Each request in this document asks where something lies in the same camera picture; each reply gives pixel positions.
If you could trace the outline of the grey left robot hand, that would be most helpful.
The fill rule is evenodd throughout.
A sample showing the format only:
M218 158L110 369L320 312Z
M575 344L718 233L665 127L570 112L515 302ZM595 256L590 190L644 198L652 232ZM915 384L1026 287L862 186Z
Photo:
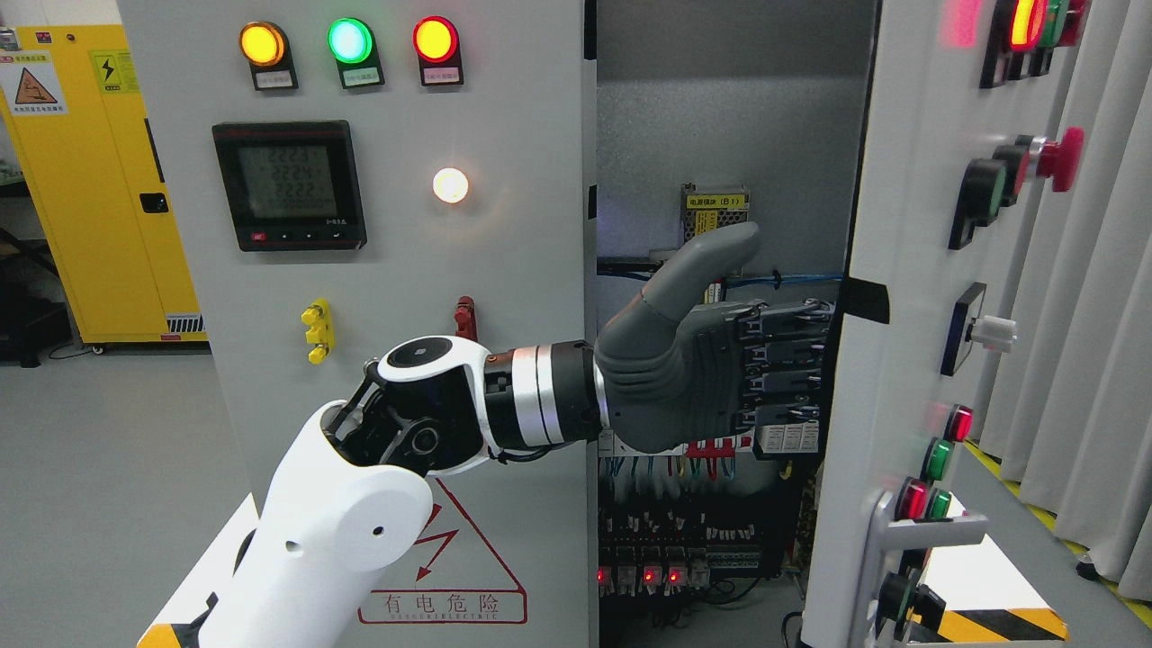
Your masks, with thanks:
M694 238L599 332L609 427L632 449L659 453L814 415L834 303L702 302L759 247L752 223Z

